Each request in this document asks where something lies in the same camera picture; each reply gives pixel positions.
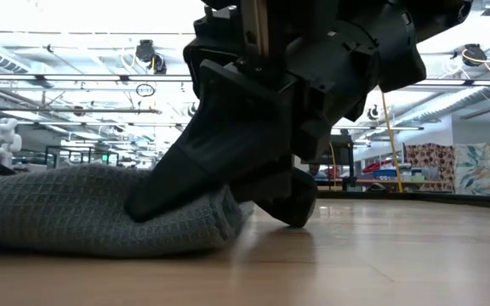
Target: gray towel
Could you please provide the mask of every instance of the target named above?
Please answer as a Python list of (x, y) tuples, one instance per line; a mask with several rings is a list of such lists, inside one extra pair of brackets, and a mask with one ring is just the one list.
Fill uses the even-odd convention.
[(118, 258), (201, 251), (234, 240), (253, 210), (224, 187), (137, 224), (123, 204), (146, 174), (85, 165), (0, 177), (0, 245)]

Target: black robotic arm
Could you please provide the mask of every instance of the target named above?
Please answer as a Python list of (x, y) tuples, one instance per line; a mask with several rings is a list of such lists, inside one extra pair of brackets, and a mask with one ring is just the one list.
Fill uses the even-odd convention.
[(368, 93), (426, 78), (417, 42), (463, 22), (471, 0), (204, 0), (184, 52), (200, 105), (126, 204), (146, 221), (228, 184), (237, 201), (303, 226), (316, 186), (293, 168), (356, 120)]

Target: floral fabric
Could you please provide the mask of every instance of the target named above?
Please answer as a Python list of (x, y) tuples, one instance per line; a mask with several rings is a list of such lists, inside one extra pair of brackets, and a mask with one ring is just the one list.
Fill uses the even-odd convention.
[(440, 183), (423, 184), (421, 191), (453, 192), (454, 153), (452, 146), (439, 144), (406, 145), (406, 162), (412, 167), (438, 167)]
[(455, 155), (455, 192), (490, 196), (490, 144), (457, 144)]

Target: white robot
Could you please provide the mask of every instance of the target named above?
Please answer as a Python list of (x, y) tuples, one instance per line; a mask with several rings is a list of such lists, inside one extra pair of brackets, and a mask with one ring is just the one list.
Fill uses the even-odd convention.
[(17, 125), (16, 119), (0, 119), (0, 163), (8, 168), (13, 166), (13, 152), (22, 149), (22, 138), (14, 132)]

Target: wooden floor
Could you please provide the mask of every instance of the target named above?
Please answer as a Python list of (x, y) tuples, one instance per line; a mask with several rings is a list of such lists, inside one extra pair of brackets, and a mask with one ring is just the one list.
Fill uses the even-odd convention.
[(320, 200), (306, 229), (257, 210), (203, 258), (1, 254), (0, 305), (490, 306), (490, 209)]

